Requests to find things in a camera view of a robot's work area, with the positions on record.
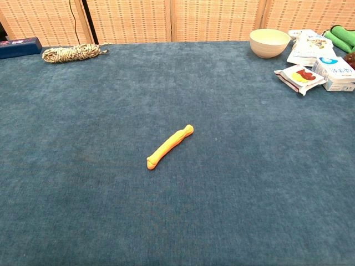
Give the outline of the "cream ceramic bowl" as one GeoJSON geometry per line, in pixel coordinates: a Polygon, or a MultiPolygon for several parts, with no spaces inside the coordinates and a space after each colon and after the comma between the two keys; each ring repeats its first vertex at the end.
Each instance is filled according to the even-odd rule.
{"type": "Polygon", "coordinates": [[[260,58],[280,55],[288,46],[291,37],[277,29],[256,29],[250,33],[251,50],[260,58]]]}

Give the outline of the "brown honey squeeze bottle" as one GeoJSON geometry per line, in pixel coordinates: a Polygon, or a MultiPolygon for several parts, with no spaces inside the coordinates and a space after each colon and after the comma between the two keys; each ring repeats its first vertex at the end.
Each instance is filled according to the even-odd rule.
{"type": "Polygon", "coordinates": [[[355,70],[355,52],[345,55],[344,60],[355,70]]]}

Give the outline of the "dark blue long box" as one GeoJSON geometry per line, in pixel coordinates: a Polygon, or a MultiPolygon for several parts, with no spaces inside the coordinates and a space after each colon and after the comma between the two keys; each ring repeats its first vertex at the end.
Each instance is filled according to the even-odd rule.
{"type": "Polygon", "coordinates": [[[0,42],[0,59],[39,54],[42,45],[37,37],[0,42]]]}

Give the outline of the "blue velvet tablecloth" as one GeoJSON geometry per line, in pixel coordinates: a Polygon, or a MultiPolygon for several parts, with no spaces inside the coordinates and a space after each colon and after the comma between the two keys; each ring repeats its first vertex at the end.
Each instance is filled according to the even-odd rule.
{"type": "Polygon", "coordinates": [[[0,265],[355,266],[355,93],[298,94],[286,59],[209,42],[0,60],[0,265]]]}

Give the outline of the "white printed snack pouch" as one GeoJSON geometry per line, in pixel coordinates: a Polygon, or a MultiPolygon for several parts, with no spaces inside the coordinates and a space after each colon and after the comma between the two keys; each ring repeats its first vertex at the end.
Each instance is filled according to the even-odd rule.
{"type": "Polygon", "coordinates": [[[311,29],[289,30],[288,35],[293,40],[288,63],[313,67],[317,58],[336,57],[332,41],[311,29]]]}

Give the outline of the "white red yellow snack packet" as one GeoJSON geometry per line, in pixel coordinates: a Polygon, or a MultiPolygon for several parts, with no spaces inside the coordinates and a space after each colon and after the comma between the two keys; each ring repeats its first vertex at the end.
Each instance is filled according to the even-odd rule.
{"type": "Polygon", "coordinates": [[[283,70],[275,70],[274,73],[292,90],[303,96],[315,86],[326,83],[323,76],[301,65],[294,65],[283,70]]]}

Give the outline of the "orange stick toy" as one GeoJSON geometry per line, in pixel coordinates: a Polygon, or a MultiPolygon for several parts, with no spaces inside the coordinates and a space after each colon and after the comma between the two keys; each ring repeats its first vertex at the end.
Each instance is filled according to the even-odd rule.
{"type": "Polygon", "coordinates": [[[163,144],[161,144],[150,156],[146,158],[146,165],[148,170],[153,170],[159,161],[175,146],[181,143],[185,138],[192,135],[194,127],[190,124],[183,129],[172,134],[163,144]]]}

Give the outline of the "white blue carton box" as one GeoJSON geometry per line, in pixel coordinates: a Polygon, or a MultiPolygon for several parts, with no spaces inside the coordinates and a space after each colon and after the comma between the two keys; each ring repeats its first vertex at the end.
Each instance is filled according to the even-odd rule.
{"type": "Polygon", "coordinates": [[[319,57],[311,70],[324,77],[326,91],[355,90],[355,70],[341,57],[319,57]]]}

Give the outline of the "bamboo folding screen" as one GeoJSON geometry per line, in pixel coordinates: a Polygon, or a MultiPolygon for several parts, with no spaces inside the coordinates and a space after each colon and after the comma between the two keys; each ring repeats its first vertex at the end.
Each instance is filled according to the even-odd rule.
{"type": "Polygon", "coordinates": [[[248,40],[260,28],[355,29],[355,0],[0,0],[0,25],[44,46],[248,40]]]}

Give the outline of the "green microfibre towel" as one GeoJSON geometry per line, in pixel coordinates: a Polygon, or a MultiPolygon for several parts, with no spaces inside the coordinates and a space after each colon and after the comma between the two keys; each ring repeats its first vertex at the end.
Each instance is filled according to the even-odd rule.
{"type": "Polygon", "coordinates": [[[341,25],[334,25],[322,34],[332,41],[333,45],[346,53],[355,52],[355,29],[346,29],[341,25]]]}

